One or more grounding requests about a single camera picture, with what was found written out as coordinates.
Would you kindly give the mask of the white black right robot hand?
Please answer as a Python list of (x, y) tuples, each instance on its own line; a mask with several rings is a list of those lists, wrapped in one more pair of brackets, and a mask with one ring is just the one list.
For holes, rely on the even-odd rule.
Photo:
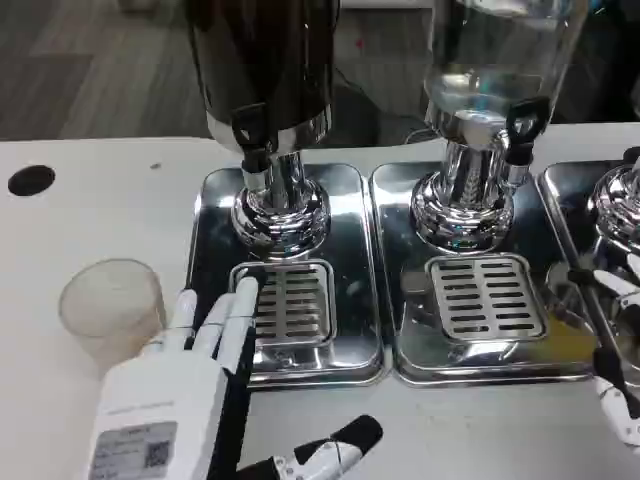
[[(578, 286), (600, 286), (617, 295), (619, 316), (639, 332), (639, 287), (605, 270), (572, 269), (568, 278)], [(600, 406), (618, 439), (639, 454), (639, 398), (631, 392), (622, 360), (613, 346), (594, 350), (593, 367)]]

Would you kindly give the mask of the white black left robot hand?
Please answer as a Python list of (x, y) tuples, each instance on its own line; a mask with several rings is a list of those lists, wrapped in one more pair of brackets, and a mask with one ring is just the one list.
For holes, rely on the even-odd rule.
[(380, 423), (361, 415), (288, 455), (238, 465), (265, 283), (242, 278), (199, 328), (197, 293), (180, 293), (169, 326), (106, 373), (83, 478), (339, 479), (380, 442)]

